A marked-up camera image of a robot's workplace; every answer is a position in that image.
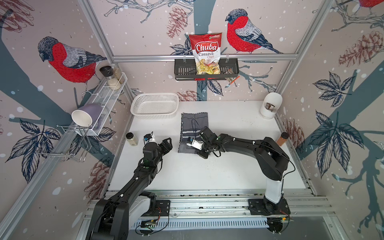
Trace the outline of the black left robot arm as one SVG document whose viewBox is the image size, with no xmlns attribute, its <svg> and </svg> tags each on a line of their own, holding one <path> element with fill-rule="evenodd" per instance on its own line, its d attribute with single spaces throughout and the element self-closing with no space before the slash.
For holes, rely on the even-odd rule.
<svg viewBox="0 0 384 240">
<path fill-rule="evenodd" d="M 87 240 L 126 240 L 130 230 L 129 211 L 135 200 L 142 195 L 158 173 L 158 164 L 163 156 L 173 149 L 172 139 L 164 139 L 160 144 L 150 141 L 143 147 L 143 157 L 139 160 L 130 181 L 109 199 L 97 202 L 86 234 Z"/>
</svg>

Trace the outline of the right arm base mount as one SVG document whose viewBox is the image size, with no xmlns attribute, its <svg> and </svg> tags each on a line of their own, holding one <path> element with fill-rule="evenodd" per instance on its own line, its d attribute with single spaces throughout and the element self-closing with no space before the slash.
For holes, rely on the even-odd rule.
<svg viewBox="0 0 384 240">
<path fill-rule="evenodd" d="M 263 199 L 248 199 L 248 209 L 251 215 L 254 216 L 270 216 L 270 215 L 290 215 L 291 210 L 288 206 L 287 200 L 282 197 L 277 204 Z"/>
</svg>

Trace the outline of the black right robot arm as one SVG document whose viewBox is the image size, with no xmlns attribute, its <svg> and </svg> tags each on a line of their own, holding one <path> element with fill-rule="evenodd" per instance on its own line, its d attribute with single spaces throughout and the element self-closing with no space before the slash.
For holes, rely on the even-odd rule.
<svg viewBox="0 0 384 240">
<path fill-rule="evenodd" d="M 209 128 L 204 128 L 198 137 L 187 137 L 187 146 L 198 150 L 198 155 L 204 159 L 216 152 L 219 152 L 217 157 L 221 153 L 231 152 L 256 159 L 267 178 L 265 203 L 277 205 L 283 199 L 284 179 L 289 174 L 287 170 L 291 161 L 272 138 L 246 140 L 227 134 L 217 136 Z"/>
</svg>

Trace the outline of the grey plaid pillowcase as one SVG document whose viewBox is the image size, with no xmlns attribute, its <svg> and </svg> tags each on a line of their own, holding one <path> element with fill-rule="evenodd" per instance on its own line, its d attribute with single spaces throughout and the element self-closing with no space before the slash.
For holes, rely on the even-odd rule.
<svg viewBox="0 0 384 240">
<path fill-rule="evenodd" d="M 207 112 L 188 114 L 182 113 L 181 117 L 181 136 L 178 153 L 196 154 L 198 149 L 192 147 L 193 140 L 201 142 L 200 132 L 209 126 Z"/>
</svg>

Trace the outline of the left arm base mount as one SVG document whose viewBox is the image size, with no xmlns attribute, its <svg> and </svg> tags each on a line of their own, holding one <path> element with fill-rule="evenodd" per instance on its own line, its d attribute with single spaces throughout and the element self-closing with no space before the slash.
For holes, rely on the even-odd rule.
<svg viewBox="0 0 384 240">
<path fill-rule="evenodd" d="M 130 207 L 130 216 L 168 217 L 171 208 L 170 200 L 160 200 L 155 193 L 143 192 Z"/>
</svg>

